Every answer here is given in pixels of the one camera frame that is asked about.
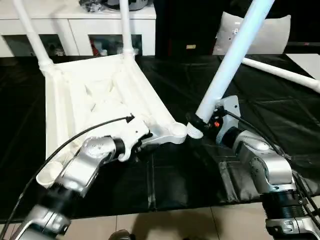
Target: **white pillow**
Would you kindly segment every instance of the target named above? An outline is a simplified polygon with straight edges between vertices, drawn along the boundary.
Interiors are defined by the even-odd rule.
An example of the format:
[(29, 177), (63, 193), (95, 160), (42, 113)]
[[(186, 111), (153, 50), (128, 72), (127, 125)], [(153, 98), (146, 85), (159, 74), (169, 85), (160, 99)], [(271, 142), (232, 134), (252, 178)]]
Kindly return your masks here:
[[(227, 53), (242, 21), (242, 17), (223, 12), (213, 55), (225, 55)], [(290, 15), (282, 18), (265, 19), (247, 54), (282, 54), (289, 39), (290, 26)]]

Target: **white cabinet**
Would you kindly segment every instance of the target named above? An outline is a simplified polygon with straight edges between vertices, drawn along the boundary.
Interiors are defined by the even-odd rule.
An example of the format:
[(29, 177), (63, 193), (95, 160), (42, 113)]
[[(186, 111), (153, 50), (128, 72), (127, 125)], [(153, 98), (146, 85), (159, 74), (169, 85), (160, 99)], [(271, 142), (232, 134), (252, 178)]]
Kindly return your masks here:
[[(79, 55), (67, 19), (33, 19), (32, 22), (49, 55)], [(0, 57), (32, 55), (33, 50), (20, 20), (1, 19)]]
[[(90, 56), (105, 50), (108, 55), (122, 49), (120, 19), (70, 19), (71, 30), (79, 55)], [(142, 55), (155, 55), (156, 21), (131, 19), (133, 47)]]
[[(122, 49), (119, 11), (86, 12), (78, 0), (24, 0), (49, 55), (113, 55)], [(142, 55), (155, 54), (156, 11), (147, 5), (130, 12), (132, 43)], [(0, 57), (32, 56), (12, 0), (0, 0)]]

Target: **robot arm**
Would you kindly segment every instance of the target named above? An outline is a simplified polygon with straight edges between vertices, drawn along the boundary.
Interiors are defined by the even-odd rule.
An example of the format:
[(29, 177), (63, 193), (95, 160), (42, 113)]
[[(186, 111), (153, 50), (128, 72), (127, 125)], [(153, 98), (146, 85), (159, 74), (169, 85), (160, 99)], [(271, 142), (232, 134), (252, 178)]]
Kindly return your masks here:
[(91, 137), (84, 141), (10, 240), (52, 240), (64, 235), (77, 201), (86, 196), (100, 167), (114, 160), (129, 159), (132, 147), (148, 133), (145, 123), (134, 118), (119, 138)]
[(232, 149), (248, 170), (266, 213), (266, 229), (274, 239), (320, 240), (320, 230), (305, 215), (305, 201), (297, 191), (288, 161), (261, 136), (240, 130), (238, 120), (227, 112), (240, 116), (237, 96), (217, 101), (208, 123), (195, 114), (189, 114), (188, 120), (217, 144)]

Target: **black tablecloth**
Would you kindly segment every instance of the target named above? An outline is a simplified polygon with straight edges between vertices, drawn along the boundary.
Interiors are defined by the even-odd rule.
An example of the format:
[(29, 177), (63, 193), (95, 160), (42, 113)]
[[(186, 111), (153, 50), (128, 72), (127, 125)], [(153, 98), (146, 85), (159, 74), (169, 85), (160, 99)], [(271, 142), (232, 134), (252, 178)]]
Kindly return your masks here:
[[(285, 55), (255, 60), (308, 74)], [(55, 63), (83, 59), (58, 57)], [(173, 117), (186, 124), (196, 111), (220, 56), (136, 59)], [(292, 156), (293, 167), (313, 194), (320, 194), (320, 96), (301, 85), (242, 65), (226, 94), (239, 97), (242, 116), (268, 133)], [(27, 180), (45, 159), (45, 82), (32, 57), (0, 58), (0, 221), (5, 220)], [(15, 217), (22, 219), (43, 195), (35, 182)], [(259, 201), (248, 172), (233, 153), (206, 137), (166, 143), (113, 162), (101, 170), (75, 218), (197, 208)]]

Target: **white plastic pipe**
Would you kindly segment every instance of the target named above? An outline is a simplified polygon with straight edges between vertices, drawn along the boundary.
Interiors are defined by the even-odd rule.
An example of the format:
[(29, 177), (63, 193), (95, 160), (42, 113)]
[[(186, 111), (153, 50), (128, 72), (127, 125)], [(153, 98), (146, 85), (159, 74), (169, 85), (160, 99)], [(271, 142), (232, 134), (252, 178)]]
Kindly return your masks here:
[(292, 71), (284, 70), (282, 68), (251, 60), (245, 57), (243, 58), (242, 63), (247, 66), (276, 75), (280, 78), (284, 78), (297, 84), (306, 86), (316, 91), (317, 93), (320, 93), (320, 79), (316, 80), (311, 77), (303, 76)]
[(129, 1), (120, 0), (121, 26), (122, 26), (122, 41), (123, 41), (123, 55), (134, 56), (134, 48), (132, 47), (131, 31), (130, 31), (130, 14)]
[[(219, 69), (195, 113), (205, 123), (211, 118), (217, 101), (225, 94), (225, 91), (248, 52), (250, 45), (254, 41), (274, 1), (275, 0), (252, 1), (239, 32), (232, 41), (230, 48), (224, 56)], [(203, 136), (203, 133), (190, 123), (187, 125), (187, 133), (190, 137), (195, 139), (200, 139)]]
[(39, 37), (36, 33), (35, 28), (31, 22), (31, 19), (26, 11), (24, 3), (22, 0), (13, 0), (13, 4), (18, 13), (21, 23), (26, 31), (26, 36), (34, 50), (34, 53), (38, 59), (38, 64), (40, 70), (45, 70), (46, 68), (53, 65), (52, 60), (49, 58), (47, 51)]

